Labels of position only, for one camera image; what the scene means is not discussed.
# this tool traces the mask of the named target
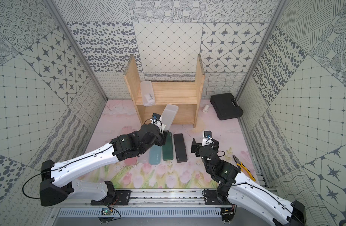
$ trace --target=white plastic box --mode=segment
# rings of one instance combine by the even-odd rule
[[[162,124],[165,125],[164,130],[170,129],[170,126],[173,123],[175,115],[178,112],[178,108],[179,108],[178,106],[171,105],[171,104],[167,104],[167,106],[165,107],[162,113],[162,119],[161,119]]]
[[[155,97],[151,81],[143,81],[140,83],[141,99],[144,106],[155,105]]]

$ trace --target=wooden side panel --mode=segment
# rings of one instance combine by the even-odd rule
[[[134,105],[134,106],[136,106],[136,109],[137,109],[136,113],[138,114],[140,124],[143,125],[143,122],[146,120],[144,119],[146,106],[143,106],[143,105]]]
[[[144,111],[144,109],[138,109],[136,105],[136,99],[138,97],[138,93],[140,93],[140,78],[138,73],[138,68],[136,67],[134,55],[130,55],[127,67],[124,72],[125,83],[127,84],[128,90],[130,92],[130,97],[133,100],[133,104],[135,107],[135,111],[138,114],[138,118],[140,124],[143,124],[140,111]]]
[[[197,124],[199,104],[200,104],[200,99],[202,97],[204,79],[205,79],[205,75],[204,75],[204,70],[203,70],[202,58],[200,57],[200,54],[198,54],[196,76],[195,76],[195,80],[194,80],[196,93],[197,93],[197,108],[196,108],[194,124],[193,124],[194,128],[196,127],[196,124]]]

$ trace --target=table surface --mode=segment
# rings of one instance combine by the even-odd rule
[[[210,106],[206,114],[202,112],[205,105]],[[138,115],[131,100],[108,100],[86,153],[118,135],[139,129]],[[173,160],[162,160],[159,165],[137,163],[129,166],[122,161],[93,170],[80,179],[94,183],[109,180],[116,188],[216,188],[217,183],[205,172],[201,159],[191,153],[193,138],[201,142],[204,130],[210,130],[212,137],[219,141],[219,150],[225,152],[222,160],[235,165],[233,155],[237,156],[257,178],[238,120],[220,121],[210,101],[201,101],[196,128],[193,125],[172,125],[170,128],[172,134],[183,133],[187,162],[177,163],[174,152]]]

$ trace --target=wooden shelf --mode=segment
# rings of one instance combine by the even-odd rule
[[[141,124],[150,119],[153,113],[161,115],[166,105],[172,104],[178,106],[173,124],[193,124],[194,128],[197,124],[204,78],[203,63],[198,54],[194,82],[152,82],[155,105],[146,107],[141,99],[140,78],[133,55],[130,55],[124,72],[124,79]]]
[[[196,105],[197,94],[194,82],[152,82],[156,105]],[[140,89],[137,105],[143,105]]]
[[[178,107],[179,109],[173,121],[173,124],[194,124],[194,116],[197,105],[178,105]],[[141,110],[139,110],[139,114],[142,115],[142,121],[144,122],[145,120],[150,119],[153,113],[161,115],[164,111],[164,108],[165,105],[153,105],[149,107],[143,106]]]

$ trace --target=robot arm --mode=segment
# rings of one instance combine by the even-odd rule
[[[42,206],[58,204],[68,197],[79,196],[81,182],[76,178],[99,167],[120,162],[144,154],[154,144],[162,146],[167,132],[163,132],[165,125],[161,124],[161,116],[153,114],[150,124],[143,124],[139,131],[123,134],[104,146],[82,156],[63,162],[48,160],[41,165],[42,182],[40,183],[40,202]],[[105,182],[100,192],[103,196],[94,196],[102,205],[108,205],[115,196],[115,189],[111,182]]]
[[[206,172],[219,183],[216,193],[220,203],[241,206],[273,226],[303,226],[306,222],[303,204],[278,197],[252,181],[239,166],[221,160],[218,142],[210,131],[204,131],[201,144],[193,140],[192,152],[201,157]]]
[[[93,199],[92,205],[110,205],[116,198],[112,182],[92,184],[78,180],[101,166],[116,163],[144,154],[153,144],[164,145],[165,125],[160,115],[153,114],[151,124],[143,124],[139,131],[120,135],[104,146],[71,160],[55,163],[52,160],[41,166],[40,201],[42,206],[52,206],[67,198]],[[216,190],[221,204],[236,204],[261,217],[272,226],[301,226],[306,222],[304,205],[277,197],[261,187],[244,173],[240,167],[221,160],[218,156],[219,142],[210,131],[204,131],[201,144],[192,142],[192,153],[200,157],[205,170],[219,183]]]

